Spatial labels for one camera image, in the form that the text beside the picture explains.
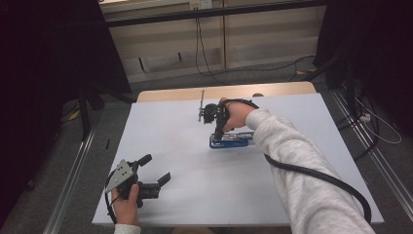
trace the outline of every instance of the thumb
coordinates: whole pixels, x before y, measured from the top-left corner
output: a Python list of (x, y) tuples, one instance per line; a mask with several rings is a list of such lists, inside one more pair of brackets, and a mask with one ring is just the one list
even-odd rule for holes
[(137, 184), (132, 185), (130, 196), (129, 196), (128, 200), (136, 202), (138, 194), (139, 194), (139, 186)]

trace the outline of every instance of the human hand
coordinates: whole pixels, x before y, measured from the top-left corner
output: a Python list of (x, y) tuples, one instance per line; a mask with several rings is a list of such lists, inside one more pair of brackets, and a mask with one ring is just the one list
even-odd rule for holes
[[(219, 102), (226, 100), (227, 98), (223, 97)], [(248, 114), (255, 108), (240, 102), (228, 102), (225, 104), (225, 107), (230, 112), (230, 118), (227, 121), (227, 124), (224, 126), (224, 133), (228, 133), (233, 128), (241, 128), (246, 125), (245, 119)]]
[(117, 222), (120, 224), (128, 224), (137, 226), (137, 195), (139, 193), (139, 186), (134, 184), (131, 187), (131, 192), (128, 200), (119, 197), (118, 189), (112, 190), (113, 208), (115, 209)]

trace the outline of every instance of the table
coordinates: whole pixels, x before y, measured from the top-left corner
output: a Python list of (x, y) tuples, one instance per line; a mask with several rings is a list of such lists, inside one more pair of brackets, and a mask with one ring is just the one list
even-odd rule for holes
[[(214, 125), (196, 121), (201, 90), (205, 90), (205, 104), (218, 102), (222, 96), (249, 98), (255, 93), (283, 94), (255, 97), (253, 101), (289, 118), (300, 132), (309, 136), (341, 178), (366, 197), (373, 222), (383, 221), (320, 95), (315, 94), (311, 83), (290, 83), (153, 91), (139, 95), (139, 102), (131, 108), (112, 170), (121, 159), (134, 161), (152, 153), (152, 162), (138, 171), (139, 180), (153, 182), (171, 173), (171, 181), (161, 190), (160, 198), (145, 200), (139, 210), (142, 226), (289, 224), (278, 199), (271, 167), (256, 147), (208, 148), (208, 136)], [(93, 223), (111, 225), (103, 198)]]

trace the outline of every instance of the person's left hand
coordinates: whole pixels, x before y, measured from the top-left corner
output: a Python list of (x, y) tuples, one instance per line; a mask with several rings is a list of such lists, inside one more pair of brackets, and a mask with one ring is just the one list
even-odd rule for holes
[[(131, 193), (128, 200), (118, 198), (113, 202), (113, 208), (115, 209), (116, 219), (120, 224), (128, 224), (137, 226), (137, 195), (139, 194), (139, 186), (134, 184), (131, 187)], [(119, 196), (118, 189), (112, 190), (112, 199), (116, 199)]]

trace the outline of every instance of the gray carpet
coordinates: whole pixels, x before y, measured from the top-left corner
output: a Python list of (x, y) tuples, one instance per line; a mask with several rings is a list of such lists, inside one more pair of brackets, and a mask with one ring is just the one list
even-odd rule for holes
[[(267, 64), (247, 67), (247, 69), (274, 68), (285, 64), (288, 64), (288, 62), (277, 65)], [(298, 63), (297, 67), (299, 70), (310, 68), (311, 59)], [(294, 66), (290, 66), (272, 71), (234, 71), (217, 75), (216, 78), (228, 85), (275, 83), (288, 81), (293, 73)], [(326, 89), (322, 78), (315, 80), (314, 84), (317, 91), (324, 98), (333, 119), (342, 119), (344, 115), (333, 100), (331, 93)], [(137, 97), (140, 92), (146, 90), (220, 85), (222, 84), (214, 81), (211, 77), (192, 74), (133, 83), (131, 87), (133, 89), (132, 96)], [(93, 144), (85, 159), (58, 233), (113, 233), (112, 228), (95, 226), (91, 222), (100, 191), (103, 188), (128, 119), (130, 106), (111, 97), (104, 98), (106, 100), (104, 109), (101, 112), (90, 112), (93, 116), (99, 115), (100, 120), (94, 135)], [(64, 108), (67, 109), (71, 104), (66, 104)], [(388, 116), (377, 103), (375, 106), (381, 117), (391, 121), (391, 116)], [(43, 233), (79, 149), (82, 135), (81, 128), (79, 119), (61, 126), (60, 134), (54, 148), (50, 152), (48, 160), (34, 178), (35, 188), (32, 191), (24, 192), (20, 196), (19, 202), (0, 231), (1, 234)], [(381, 133), (386, 138), (393, 137), (393, 133), (383, 124), (381, 125)], [(364, 150), (352, 128), (341, 131), (341, 134), (354, 157)], [(413, 179), (411, 179), (412, 175), (410, 173), (411, 165), (413, 165), (413, 158), (411, 157), (413, 152), (412, 143), (413, 139), (411, 137), (403, 135), (403, 141), (400, 144), (392, 145), (383, 141), (379, 141), (378, 144), (378, 147), (386, 156), (391, 166), (410, 190), (413, 188)], [(373, 225), (375, 231), (379, 234), (413, 233), (412, 221), (408, 218), (395, 195), (373, 164), (370, 156), (367, 155), (359, 160), (357, 166), (367, 181), (373, 198), (385, 219), (385, 223)], [(220, 228), (217, 230), (221, 233), (236, 233), (240, 229)], [(278, 228), (274, 227), (271, 230), (273, 233), (277, 233)], [(143, 233), (170, 233), (170, 228), (144, 228)]]

